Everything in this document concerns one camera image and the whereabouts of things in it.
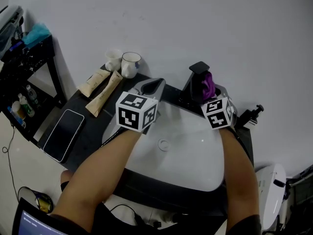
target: white sink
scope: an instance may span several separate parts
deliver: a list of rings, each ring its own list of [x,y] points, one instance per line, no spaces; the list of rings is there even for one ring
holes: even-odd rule
[[[159,118],[141,135],[126,168],[176,186],[212,191],[224,179],[221,136],[204,118],[166,102],[160,102]],[[119,126],[115,117],[102,141]]]

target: white mug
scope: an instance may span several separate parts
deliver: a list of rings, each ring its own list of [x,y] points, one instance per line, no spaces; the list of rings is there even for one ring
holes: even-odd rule
[[[141,56],[135,52],[126,52],[122,56],[122,76],[133,78],[140,66]]]
[[[105,53],[108,61],[106,62],[106,69],[108,71],[118,71],[121,68],[122,55],[119,49],[111,49]]]

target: purple cloth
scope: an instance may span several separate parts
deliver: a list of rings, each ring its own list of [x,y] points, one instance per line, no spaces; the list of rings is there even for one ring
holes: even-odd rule
[[[205,85],[205,88],[203,89],[203,100],[205,101],[210,97],[214,97],[215,84],[213,82],[212,74],[210,72],[205,75],[205,79],[201,83]]]

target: black and white cube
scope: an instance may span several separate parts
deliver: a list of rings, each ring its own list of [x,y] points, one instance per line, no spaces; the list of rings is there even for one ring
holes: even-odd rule
[[[233,110],[227,97],[204,104],[201,109],[213,130],[231,125]]]
[[[152,124],[157,116],[158,100],[123,92],[116,102],[116,124],[141,132]]]

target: blue plastic bag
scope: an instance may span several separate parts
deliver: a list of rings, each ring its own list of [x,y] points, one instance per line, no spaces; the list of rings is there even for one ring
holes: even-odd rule
[[[26,47],[32,48],[50,35],[50,31],[44,23],[37,23],[33,26],[29,34],[22,38],[22,40],[24,41]]]

